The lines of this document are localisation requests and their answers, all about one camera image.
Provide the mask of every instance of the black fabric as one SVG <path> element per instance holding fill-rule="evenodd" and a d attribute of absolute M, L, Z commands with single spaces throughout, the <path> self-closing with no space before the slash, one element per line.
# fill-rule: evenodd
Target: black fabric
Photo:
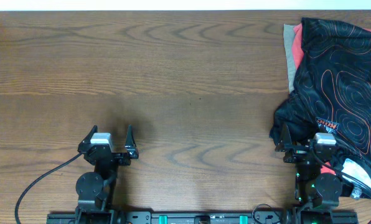
<path fill-rule="evenodd" d="M 322 19 L 303 18 L 302 25 L 304 57 L 270 137 L 278 144 L 284 123 L 294 141 L 332 133 L 342 149 L 339 162 L 349 155 L 371 170 L 371 32 Z"/>

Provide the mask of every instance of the white background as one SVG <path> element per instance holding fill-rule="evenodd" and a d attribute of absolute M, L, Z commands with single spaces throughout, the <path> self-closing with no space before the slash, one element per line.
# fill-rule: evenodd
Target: white background
<path fill-rule="evenodd" d="M 371 9 L 371 0 L 0 0 L 0 11 Z"/>

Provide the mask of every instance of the wooden tabletop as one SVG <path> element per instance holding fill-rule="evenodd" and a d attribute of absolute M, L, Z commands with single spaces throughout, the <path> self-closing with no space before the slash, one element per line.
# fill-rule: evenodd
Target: wooden tabletop
<path fill-rule="evenodd" d="M 371 11 L 0 12 L 0 223 L 22 191 L 77 153 L 94 124 L 140 157 L 115 203 L 164 210 L 290 206 L 295 169 L 268 137 L 288 97 L 283 24 L 302 17 L 371 29 Z M 82 158 L 35 185 L 23 223 L 72 212 Z M 371 200 L 343 198 L 361 223 Z"/>

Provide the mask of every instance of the light blue fabric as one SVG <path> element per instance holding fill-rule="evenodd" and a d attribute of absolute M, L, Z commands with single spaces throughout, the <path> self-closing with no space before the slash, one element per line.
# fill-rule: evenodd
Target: light blue fabric
<path fill-rule="evenodd" d="M 291 93 L 293 88 L 293 80 L 295 79 L 296 67 L 293 61 L 292 55 L 292 44 L 295 39 L 295 33 L 293 32 L 293 27 L 291 25 L 284 24 L 284 47 L 286 56 L 286 66 L 288 67 L 288 88 Z"/>

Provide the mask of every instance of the cable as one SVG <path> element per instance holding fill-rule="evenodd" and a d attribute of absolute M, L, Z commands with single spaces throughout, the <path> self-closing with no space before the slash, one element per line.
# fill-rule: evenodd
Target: cable
<path fill-rule="evenodd" d="M 317 156 L 317 154 L 316 154 L 314 148 L 311 150 L 311 152 L 312 152 L 312 154 L 313 154 L 315 160 L 316 160 L 318 163 L 320 163 L 320 165 L 322 165 L 322 166 L 324 166 L 324 167 L 327 167 L 328 169 L 333 170 L 335 173 L 340 174 L 340 175 L 342 175 L 342 176 L 345 176 L 345 177 L 347 177 L 347 178 L 353 180 L 354 182 L 358 183 L 361 187 L 365 188 L 365 189 L 370 193 L 370 195 L 368 195 L 368 196 L 371 197 L 371 188 L 370 188 L 367 184 L 361 182 L 360 180 L 358 180 L 358 179 L 352 177 L 352 176 L 349 175 L 349 174 L 345 174 L 345 173 L 342 172 L 341 170 L 338 170 L 338 169 L 336 169 L 336 168 L 333 168 L 333 167 L 331 167 L 331 166 L 325 164 L 325 163 L 324 163 L 324 162 L 323 162 L 323 161 L 322 161 L 322 160 Z"/>
<path fill-rule="evenodd" d="M 257 205 L 257 206 L 253 209 L 253 211 L 252 211 L 252 218 L 255 220 L 255 222 L 257 222 L 258 224 L 262 224 L 261 222 L 259 222 L 259 221 L 255 218 L 255 210 L 256 210 L 258 207 L 263 206 L 263 205 L 266 205 L 267 207 L 269 207 L 269 208 L 271 209 L 272 212 L 274 212 L 274 214 L 275 214 L 275 215 L 278 217 L 278 219 L 279 219 L 279 221 L 276 222 L 276 223 L 280 223 L 280 222 L 281 222 L 281 215 L 279 215 L 276 211 L 274 211 L 274 209 L 273 209 L 271 206 L 269 206 L 269 205 L 266 204 L 266 203 L 261 203 L 261 204 Z"/>
<path fill-rule="evenodd" d="M 16 217 L 16 222 L 17 224 L 21 224 L 21 222 L 19 221 L 19 215 L 18 215 L 18 210 L 19 210 L 19 205 L 21 204 L 21 201 L 22 199 L 24 198 L 25 194 L 28 193 L 28 191 L 36 184 L 38 183 L 38 181 L 40 181 L 41 179 L 43 179 L 44 177 L 46 177 L 47 175 L 53 173 L 54 171 L 57 171 L 63 167 L 65 167 L 66 165 L 70 164 L 72 161 L 74 161 L 75 159 L 77 159 L 79 156 L 81 156 L 82 153 L 79 153 L 77 154 L 75 157 L 73 157 L 72 159 L 68 160 L 67 162 L 64 162 L 63 164 L 57 166 L 56 168 L 48 171 L 47 173 L 41 175 L 39 178 L 37 178 L 35 181 L 33 181 L 31 184 L 29 184 L 29 186 L 23 191 L 23 193 L 21 194 L 21 196 L 19 197 L 18 201 L 17 201 L 17 204 L 16 204 L 16 209 L 14 211 L 14 216 Z"/>

